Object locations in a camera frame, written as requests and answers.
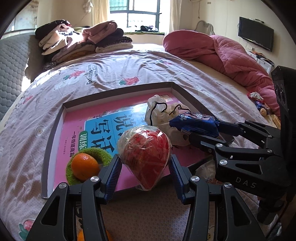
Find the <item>pink quilted blanket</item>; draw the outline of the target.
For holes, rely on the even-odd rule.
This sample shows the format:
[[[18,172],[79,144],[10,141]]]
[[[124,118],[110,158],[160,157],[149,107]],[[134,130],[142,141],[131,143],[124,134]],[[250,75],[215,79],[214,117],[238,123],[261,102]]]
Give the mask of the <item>pink quilted blanket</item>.
[[[248,92],[258,92],[279,118],[280,107],[269,74],[238,42],[219,35],[177,30],[163,39],[165,51],[185,60],[195,60],[226,75]]]

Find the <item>strawberry print bedspread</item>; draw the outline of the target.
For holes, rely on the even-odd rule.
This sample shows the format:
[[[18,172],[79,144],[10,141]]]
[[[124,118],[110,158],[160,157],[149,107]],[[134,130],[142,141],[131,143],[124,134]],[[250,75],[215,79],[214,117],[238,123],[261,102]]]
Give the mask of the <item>strawberry print bedspread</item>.
[[[223,121],[272,124],[248,99],[243,86],[202,63],[163,51],[89,55],[47,71],[25,91],[1,132],[1,220],[15,240],[22,239],[24,222],[35,220],[45,204],[43,159],[62,104],[122,88],[126,77],[137,78],[135,87],[173,81]]]

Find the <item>cream cloth pouch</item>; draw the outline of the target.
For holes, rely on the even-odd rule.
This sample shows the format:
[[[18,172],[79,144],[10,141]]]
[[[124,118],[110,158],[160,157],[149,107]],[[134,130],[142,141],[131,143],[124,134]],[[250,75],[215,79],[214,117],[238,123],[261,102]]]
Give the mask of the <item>cream cloth pouch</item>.
[[[145,122],[149,126],[156,126],[164,132],[173,146],[188,146],[190,144],[188,135],[175,127],[170,127],[172,119],[188,111],[190,109],[179,101],[168,103],[164,96],[154,95],[147,101]]]

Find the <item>beige curtain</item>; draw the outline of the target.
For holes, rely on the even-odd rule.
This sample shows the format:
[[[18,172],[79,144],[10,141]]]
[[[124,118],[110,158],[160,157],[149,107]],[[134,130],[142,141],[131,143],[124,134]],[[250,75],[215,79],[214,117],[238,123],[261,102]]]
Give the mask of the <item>beige curtain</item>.
[[[179,29],[181,21],[182,0],[170,0],[170,25],[169,32]]]
[[[85,0],[83,10],[91,15],[92,25],[106,22],[110,15],[109,0]]]

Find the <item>pile of folded clothes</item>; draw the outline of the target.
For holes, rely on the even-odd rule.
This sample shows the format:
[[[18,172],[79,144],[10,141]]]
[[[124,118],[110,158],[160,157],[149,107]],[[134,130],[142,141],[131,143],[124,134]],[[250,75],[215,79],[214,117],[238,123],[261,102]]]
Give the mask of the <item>pile of folded clothes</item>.
[[[43,50],[44,70],[86,55],[133,47],[132,39],[114,21],[74,28],[67,20],[55,20],[38,27],[35,37]]]

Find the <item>beige left curtain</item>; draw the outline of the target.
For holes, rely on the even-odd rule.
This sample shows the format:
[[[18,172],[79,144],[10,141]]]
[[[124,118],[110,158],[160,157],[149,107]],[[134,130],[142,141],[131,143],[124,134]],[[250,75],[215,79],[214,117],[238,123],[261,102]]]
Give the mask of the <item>beige left curtain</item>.
[[[91,15],[92,25],[106,22],[110,15],[109,0],[85,0],[83,10]]]

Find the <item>grey quilted headboard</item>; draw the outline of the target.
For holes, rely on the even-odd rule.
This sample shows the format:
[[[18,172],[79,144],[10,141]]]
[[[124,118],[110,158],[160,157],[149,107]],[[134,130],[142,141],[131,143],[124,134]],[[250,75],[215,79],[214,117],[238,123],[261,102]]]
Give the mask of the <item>grey quilted headboard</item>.
[[[44,57],[34,33],[1,39],[1,118],[43,72]]]

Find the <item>grey shallow cardboard box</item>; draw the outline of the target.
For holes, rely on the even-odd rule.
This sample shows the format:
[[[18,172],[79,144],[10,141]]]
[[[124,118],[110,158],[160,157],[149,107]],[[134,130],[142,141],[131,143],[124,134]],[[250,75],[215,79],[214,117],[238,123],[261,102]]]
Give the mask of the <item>grey shallow cardboard box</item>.
[[[77,152],[97,147],[117,154],[117,141],[124,131],[146,124],[149,98],[159,95],[167,104],[186,105],[189,110],[212,113],[174,82],[150,83],[109,90],[62,104],[51,129],[42,169],[41,197],[47,199],[65,182],[66,166]]]

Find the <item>small doll toy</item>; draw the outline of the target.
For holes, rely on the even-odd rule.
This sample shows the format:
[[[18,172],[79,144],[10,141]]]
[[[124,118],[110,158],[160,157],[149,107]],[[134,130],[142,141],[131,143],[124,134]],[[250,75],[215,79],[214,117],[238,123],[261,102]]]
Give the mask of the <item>small doll toy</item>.
[[[257,110],[262,116],[270,115],[270,108],[267,106],[263,97],[258,92],[249,92],[247,96],[255,104]]]

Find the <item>orange tangerine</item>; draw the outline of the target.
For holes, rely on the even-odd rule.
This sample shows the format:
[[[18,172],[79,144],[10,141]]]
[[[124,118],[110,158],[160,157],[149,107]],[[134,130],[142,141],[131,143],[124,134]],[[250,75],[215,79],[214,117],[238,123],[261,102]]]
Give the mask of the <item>orange tangerine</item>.
[[[106,230],[106,234],[107,234],[108,240],[113,241],[113,238],[112,238],[110,232]],[[77,236],[77,240],[78,241],[85,241],[83,230],[79,231],[78,236]]]
[[[80,181],[97,176],[101,170],[99,163],[89,154],[79,153],[72,159],[71,170]]]

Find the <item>beige right curtain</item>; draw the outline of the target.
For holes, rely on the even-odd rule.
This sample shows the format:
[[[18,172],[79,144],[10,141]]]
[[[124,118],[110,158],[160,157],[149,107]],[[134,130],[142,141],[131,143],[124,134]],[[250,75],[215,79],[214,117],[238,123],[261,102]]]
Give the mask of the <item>beige right curtain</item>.
[[[181,21],[182,0],[170,0],[170,25],[169,32],[179,29]]]

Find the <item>blue cookie packet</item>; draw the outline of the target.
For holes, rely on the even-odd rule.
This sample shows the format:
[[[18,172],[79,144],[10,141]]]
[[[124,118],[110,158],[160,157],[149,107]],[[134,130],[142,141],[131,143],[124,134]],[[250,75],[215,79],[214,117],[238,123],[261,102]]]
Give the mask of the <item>blue cookie packet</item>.
[[[206,114],[182,113],[170,120],[169,124],[170,127],[186,133],[196,133],[214,138],[219,136],[215,117]]]

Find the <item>yellow snack packet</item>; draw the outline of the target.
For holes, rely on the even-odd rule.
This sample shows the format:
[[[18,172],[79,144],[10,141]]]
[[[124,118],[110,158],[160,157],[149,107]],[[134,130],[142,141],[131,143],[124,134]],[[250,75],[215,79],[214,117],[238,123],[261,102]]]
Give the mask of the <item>yellow snack packet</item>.
[[[278,129],[281,129],[280,119],[275,114],[271,114],[270,117],[273,120],[273,123],[276,125],[276,127]]]

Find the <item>window with dark frame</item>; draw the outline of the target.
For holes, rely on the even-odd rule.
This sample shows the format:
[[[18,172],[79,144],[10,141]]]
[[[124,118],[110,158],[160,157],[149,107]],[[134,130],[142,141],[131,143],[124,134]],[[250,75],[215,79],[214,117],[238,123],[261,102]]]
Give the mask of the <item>window with dark frame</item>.
[[[110,20],[126,32],[137,32],[141,26],[159,30],[161,1],[109,1]]]

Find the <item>clothes on window sill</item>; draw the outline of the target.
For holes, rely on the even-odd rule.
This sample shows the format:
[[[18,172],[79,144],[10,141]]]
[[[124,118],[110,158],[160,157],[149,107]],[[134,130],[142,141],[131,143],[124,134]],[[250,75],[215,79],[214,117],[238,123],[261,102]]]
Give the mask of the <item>clothes on window sill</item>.
[[[136,32],[141,33],[159,33],[159,30],[153,26],[140,26],[138,30],[135,30]]]

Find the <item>black wall television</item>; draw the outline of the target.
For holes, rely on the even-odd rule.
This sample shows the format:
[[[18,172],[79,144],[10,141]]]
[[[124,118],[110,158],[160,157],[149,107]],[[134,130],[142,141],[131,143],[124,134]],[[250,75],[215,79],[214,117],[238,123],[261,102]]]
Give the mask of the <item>black wall television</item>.
[[[239,17],[238,36],[268,51],[273,50],[274,29],[265,24]]]

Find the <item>white drawer cabinet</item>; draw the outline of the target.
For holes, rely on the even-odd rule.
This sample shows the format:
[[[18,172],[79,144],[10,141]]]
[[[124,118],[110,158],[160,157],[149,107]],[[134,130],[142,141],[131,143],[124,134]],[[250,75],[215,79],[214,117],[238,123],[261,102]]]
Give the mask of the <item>white drawer cabinet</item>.
[[[262,53],[256,51],[248,51],[248,55],[255,59],[255,61],[268,73],[271,74],[275,68],[275,64],[270,59],[266,58]]]

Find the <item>white chair back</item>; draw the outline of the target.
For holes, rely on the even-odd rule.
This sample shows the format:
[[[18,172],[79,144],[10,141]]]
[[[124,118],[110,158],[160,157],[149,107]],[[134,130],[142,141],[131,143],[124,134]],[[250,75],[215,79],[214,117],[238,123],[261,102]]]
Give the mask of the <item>white chair back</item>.
[[[198,21],[195,32],[204,33],[209,36],[215,35],[213,25],[203,20]]]

